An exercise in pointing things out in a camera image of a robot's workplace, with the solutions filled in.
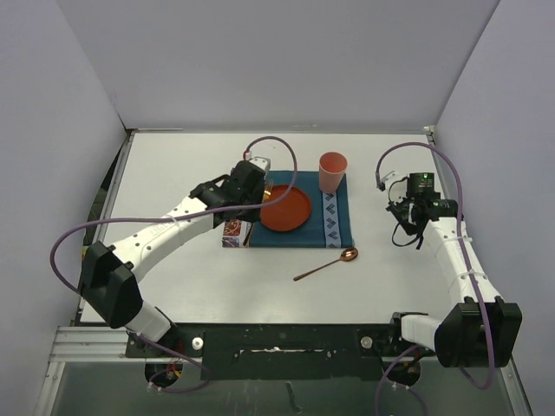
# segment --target gray wall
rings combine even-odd
[[[127,127],[266,131],[435,123],[498,2],[58,0]]]
[[[536,415],[555,408],[554,17],[550,0],[502,0],[438,124],[486,272],[522,308],[514,356]]]
[[[0,413],[31,414],[77,297],[49,248],[87,219],[124,131],[54,0],[0,2]],[[76,280],[80,237],[60,252]]]

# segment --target cup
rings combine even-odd
[[[319,182],[320,191],[333,193],[341,184],[347,170],[347,160],[337,152],[324,153],[320,158]]]

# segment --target tabletop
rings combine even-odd
[[[115,196],[112,217],[160,217],[199,183],[227,173],[245,147],[268,133],[139,132],[132,138]],[[359,257],[337,263],[294,283],[292,277],[339,257],[334,249],[222,248],[222,229],[186,243],[156,265],[140,283],[143,298],[175,322],[214,323],[387,323],[396,311],[443,319],[451,309],[447,283],[424,244],[397,248],[396,224],[385,211],[387,195],[375,188],[379,157],[406,141],[428,143],[425,135],[278,134],[293,147],[299,170],[317,171],[326,152],[340,152],[349,167],[350,225]],[[271,159],[275,170],[292,168],[280,143],[255,145],[253,155]],[[382,175],[437,172],[429,150],[405,147],[391,153]],[[441,192],[439,180],[436,190]],[[105,244],[128,237],[140,224],[111,224]],[[399,241],[406,236],[400,231]],[[85,305],[82,322],[101,322]]]

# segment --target orange plate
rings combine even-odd
[[[270,197],[265,201],[271,202],[281,197],[288,185],[275,185],[271,188]],[[309,219],[312,204],[309,197],[300,189],[293,187],[285,199],[275,205],[260,210],[262,225],[273,231],[292,231],[300,227]]]

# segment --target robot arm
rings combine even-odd
[[[262,202],[264,178],[270,161],[242,160],[231,175],[198,185],[164,218],[176,218],[231,205]],[[152,224],[110,246],[91,245],[83,261],[79,293],[110,328],[126,327],[146,338],[172,347],[172,325],[158,309],[143,301],[138,283],[157,263],[181,245],[231,219],[259,220],[260,210],[237,210]]]
[[[516,303],[505,303],[480,265],[462,222],[462,238],[472,269],[465,265],[456,233],[456,201],[441,199],[434,190],[433,173],[403,175],[391,172],[382,179],[388,208],[409,235],[427,242],[446,279],[453,309],[440,321],[422,314],[394,315],[404,340],[436,352],[444,367],[486,367],[487,351],[478,297],[470,282],[474,274],[486,303],[493,333],[496,367],[511,357],[522,314]]]

